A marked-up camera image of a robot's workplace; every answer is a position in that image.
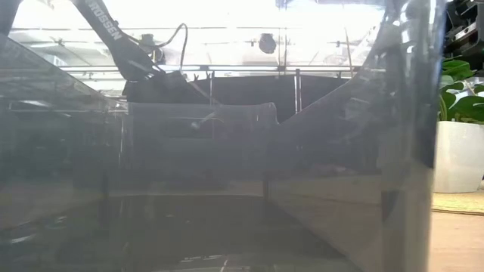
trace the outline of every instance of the robotic arm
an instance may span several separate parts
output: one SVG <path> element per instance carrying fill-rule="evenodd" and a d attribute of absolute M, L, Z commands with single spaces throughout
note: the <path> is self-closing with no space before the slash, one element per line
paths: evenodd
<path fill-rule="evenodd" d="M 6 36 L 10 32 L 20 2 L 21 0 L 0 0 L 0 6 L 3 7 L 0 8 L 0 31 Z M 118 23 L 109 15 L 102 0 L 71 0 L 71 2 L 109 48 L 114 63 L 126 79 L 123 94 L 128 102 L 209 103 L 209 98 L 197 86 L 189 84 L 180 72 L 165 73 L 160 69 L 140 47 L 139 43 L 142 41 L 132 38 L 118 27 Z"/>
<path fill-rule="evenodd" d="M 73 4 L 110 49 L 119 72 L 129 82 L 140 82 L 150 75 L 165 76 L 150 57 L 136 45 L 109 15 L 102 0 L 72 0 Z"/>

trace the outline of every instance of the glass tank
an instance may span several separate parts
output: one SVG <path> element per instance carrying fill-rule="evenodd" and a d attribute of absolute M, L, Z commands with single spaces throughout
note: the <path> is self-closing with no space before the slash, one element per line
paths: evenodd
<path fill-rule="evenodd" d="M 143 101 L 79 2 L 0 34 L 1 271 L 427 270 L 445 1 L 104 0 L 187 26 Z"/>

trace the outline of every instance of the cable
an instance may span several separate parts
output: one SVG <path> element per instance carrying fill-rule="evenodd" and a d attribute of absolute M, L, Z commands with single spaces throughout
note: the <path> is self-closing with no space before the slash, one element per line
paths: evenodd
<path fill-rule="evenodd" d="M 137 38 L 135 38 L 131 35 L 128 35 L 128 34 L 126 34 L 126 35 L 128 36 L 129 39 L 131 39 L 133 42 L 138 43 L 139 45 L 148 46 L 148 47 L 152 47 L 152 48 L 162 48 L 162 47 L 169 45 L 173 41 L 173 39 L 176 37 L 176 35 L 178 34 L 178 32 L 180 31 L 180 29 L 182 27 L 185 28 L 185 40 L 183 41 L 183 48 L 181 50 L 181 56 L 180 56 L 180 71 L 181 71 L 183 69 L 183 62 L 185 60 L 185 50 L 186 50 L 187 43 L 188 43 L 188 26 L 185 23 L 181 23 L 176 28 L 175 32 L 173 33 L 173 35 L 169 38 L 169 40 L 167 42 L 161 43 L 159 45 L 146 45 L 146 44 L 143 44 Z"/>

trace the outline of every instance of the potted plant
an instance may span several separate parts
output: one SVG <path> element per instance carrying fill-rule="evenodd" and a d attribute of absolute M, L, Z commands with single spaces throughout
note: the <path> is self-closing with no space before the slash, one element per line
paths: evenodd
<path fill-rule="evenodd" d="M 473 76 L 469 63 L 444 60 L 437 126 L 434 191 L 469 193 L 479 189 L 484 175 L 484 86 L 470 87 Z M 467 86 L 471 94 L 457 99 L 451 90 Z"/>

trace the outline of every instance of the white ceiling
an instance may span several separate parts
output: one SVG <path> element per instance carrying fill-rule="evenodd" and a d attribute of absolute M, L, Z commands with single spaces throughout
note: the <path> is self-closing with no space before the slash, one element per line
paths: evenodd
<path fill-rule="evenodd" d="M 104 3 L 119 26 L 136 37 L 150 33 L 156 41 L 164 42 L 180 23 L 186 23 L 190 29 L 185 65 L 348 66 L 349 49 L 352 65 L 358 66 L 365 61 L 383 16 L 381 6 L 343 7 L 314 0 L 294 0 L 287 9 L 277 8 L 275 0 Z M 275 53 L 260 51 L 257 42 L 263 33 L 273 34 L 278 43 Z M 181 31 L 164 48 L 167 64 L 179 63 L 183 35 Z M 113 65 L 106 46 L 70 0 L 23 0 L 10 37 L 37 54 L 56 56 L 62 60 L 57 62 L 60 65 Z M 111 89 L 118 89 L 120 80 L 113 80 L 116 87 Z M 104 90 L 109 83 L 104 80 L 91 86 Z"/>

